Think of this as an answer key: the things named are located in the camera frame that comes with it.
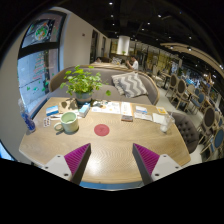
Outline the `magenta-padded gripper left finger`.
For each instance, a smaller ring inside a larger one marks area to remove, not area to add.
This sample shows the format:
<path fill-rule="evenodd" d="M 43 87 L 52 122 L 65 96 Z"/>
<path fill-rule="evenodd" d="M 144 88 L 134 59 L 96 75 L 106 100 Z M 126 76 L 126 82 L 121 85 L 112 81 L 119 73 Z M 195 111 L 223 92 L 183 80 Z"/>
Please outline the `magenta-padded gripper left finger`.
<path fill-rule="evenodd" d="M 66 155 L 56 155 L 42 169 L 79 185 L 90 155 L 91 144 L 88 143 Z"/>

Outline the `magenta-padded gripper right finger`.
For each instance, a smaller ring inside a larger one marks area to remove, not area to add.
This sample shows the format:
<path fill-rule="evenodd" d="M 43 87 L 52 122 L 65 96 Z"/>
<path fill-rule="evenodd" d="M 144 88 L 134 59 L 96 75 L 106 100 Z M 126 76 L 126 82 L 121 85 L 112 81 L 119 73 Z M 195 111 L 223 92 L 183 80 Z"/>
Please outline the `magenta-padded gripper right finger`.
<path fill-rule="evenodd" d="M 181 166 L 167 154 L 158 155 L 136 143 L 133 144 L 132 153 L 144 185 L 181 170 Z"/>

